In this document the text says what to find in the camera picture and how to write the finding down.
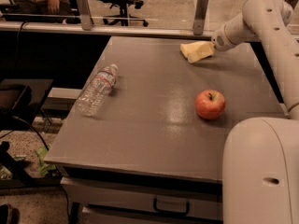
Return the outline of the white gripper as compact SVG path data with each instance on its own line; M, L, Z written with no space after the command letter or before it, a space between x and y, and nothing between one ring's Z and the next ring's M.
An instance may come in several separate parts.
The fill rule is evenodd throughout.
M245 42L249 37L249 28L244 23L241 14L224 23L221 28L215 31L211 37L214 47L218 51L227 51ZM214 55L214 47L204 46L192 51L187 60L189 63L196 63L202 59Z

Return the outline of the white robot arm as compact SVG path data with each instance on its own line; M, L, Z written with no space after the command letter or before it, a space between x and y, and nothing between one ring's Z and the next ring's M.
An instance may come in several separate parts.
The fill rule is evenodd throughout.
M282 0L245 0L241 13L212 36L218 50L259 39L254 51L280 111L263 92L235 81L226 95L233 127L220 129L217 114L202 111L211 124L196 126L188 149L199 170L212 170L222 183L223 224L299 224L299 45L286 28L291 7Z

